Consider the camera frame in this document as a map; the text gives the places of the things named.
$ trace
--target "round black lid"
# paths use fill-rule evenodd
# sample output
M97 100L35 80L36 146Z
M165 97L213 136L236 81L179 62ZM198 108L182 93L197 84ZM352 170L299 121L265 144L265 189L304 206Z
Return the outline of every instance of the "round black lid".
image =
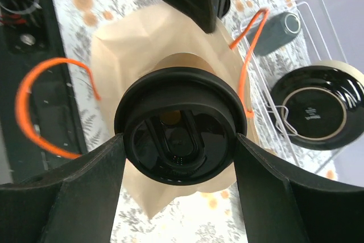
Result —
M115 115L128 160L172 185L202 183L233 162L235 135L247 123L236 92L197 68L166 68L139 79Z

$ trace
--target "black plate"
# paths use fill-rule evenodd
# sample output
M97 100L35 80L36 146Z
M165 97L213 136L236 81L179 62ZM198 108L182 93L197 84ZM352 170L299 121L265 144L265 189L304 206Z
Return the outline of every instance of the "black plate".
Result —
M337 61L283 76L271 96L276 106L288 108L287 122L297 131L296 136L290 136L292 143L312 150L332 150L356 140L364 132L362 80L363 74L357 69ZM283 108L279 108L279 115L283 117Z

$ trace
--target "round black dish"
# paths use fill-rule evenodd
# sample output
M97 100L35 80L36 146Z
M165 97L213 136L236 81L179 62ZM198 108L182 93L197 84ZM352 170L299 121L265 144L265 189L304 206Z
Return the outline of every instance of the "round black dish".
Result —
M233 162L235 135L247 122L236 92L197 68L165 68L135 82L120 101L115 133L128 160L171 185L205 182Z
M275 105L288 108L287 122L297 131L290 136L292 143L333 150L355 141L364 132L364 87L359 80L320 63L283 76L271 96ZM279 115L283 117L283 108Z

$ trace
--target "bag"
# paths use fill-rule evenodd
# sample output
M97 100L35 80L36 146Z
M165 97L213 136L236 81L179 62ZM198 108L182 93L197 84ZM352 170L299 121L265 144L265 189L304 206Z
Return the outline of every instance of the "bag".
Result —
M186 15L161 3L138 10L97 30L92 41L91 70L101 96L101 113L114 135L114 117L125 91L142 76L166 67L196 67L214 73L235 91L243 61L220 20L214 33L206 34ZM245 107L251 110L249 78ZM247 119L247 137L259 143L254 119ZM215 178L192 186L171 186L139 172L128 160L123 186L149 218L174 198L200 192L217 192L236 181L231 164Z

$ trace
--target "orange cord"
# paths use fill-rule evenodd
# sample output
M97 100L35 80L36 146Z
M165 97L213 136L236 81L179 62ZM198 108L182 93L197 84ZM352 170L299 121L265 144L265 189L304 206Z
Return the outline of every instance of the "orange cord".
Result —
M239 87L238 87L238 95L239 95L239 98L241 100L241 103L243 104L245 115L246 115L247 118L253 118L254 117L254 112L252 110L247 110L246 107L245 107L245 103L244 103L244 87L245 87L245 81L246 81L246 76L247 76L247 67L249 65L251 56L253 55L253 51L254 51L254 48L255 48L255 46L256 46L256 44L258 42L258 39L259 39L260 35L262 34L263 27L264 27L265 23L267 22L268 15L269 15L269 9L260 9L254 15L254 17L252 18L252 20L250 21L248 26L245 28L245 30L229 46L231 50L236 48L237 45L244 38L244 36L248 33L248 31L251 29L251 26L259 18L259 16L261 14L264 14L264 16L263 16L263 19L262 19L262 21L261 21L261 23L259 25L257 33L254 36L253 41L250 44L250 48L249 48L249 50L248 50L248 52L247 52L247 54L245 56L245 61L244 61L243 68L241 70L240 80L239 80Z
M78 65L79 67L84 68L87 71L87 73L90 77L90 81L91 81L93 90L94 90L95 98L96 98L96 100L100 100L100 96L97 93L96 88L95 88L95 84L93 81L91 71L85 64L83 64L79 61L75 61L73 59L54 58L54 59L49 59L49 60L46 60L46 61L38 64L22 80L22 82L19 86L18 92L16 94L16 98L15 98L15 117L16 117L16 121L17 121L20 129L22 130L22 132L25 134L25 136L27 138L29 138L31 141L33 141L33 143L37 144L41 148L43 148L57 156L62 156L67 159L75 159L75 158L80 157L81 155L71 153L64 149L61 149L61 148L51 144L50 142L48 142L41 136L39 136L34 129L34 126L31 122L30 115L29 115L29 97L30 97L30 93L31 93L31 87L33 86L33 83L35 82L35 80L46 69L49 69L55 65L64 64L64 63Z

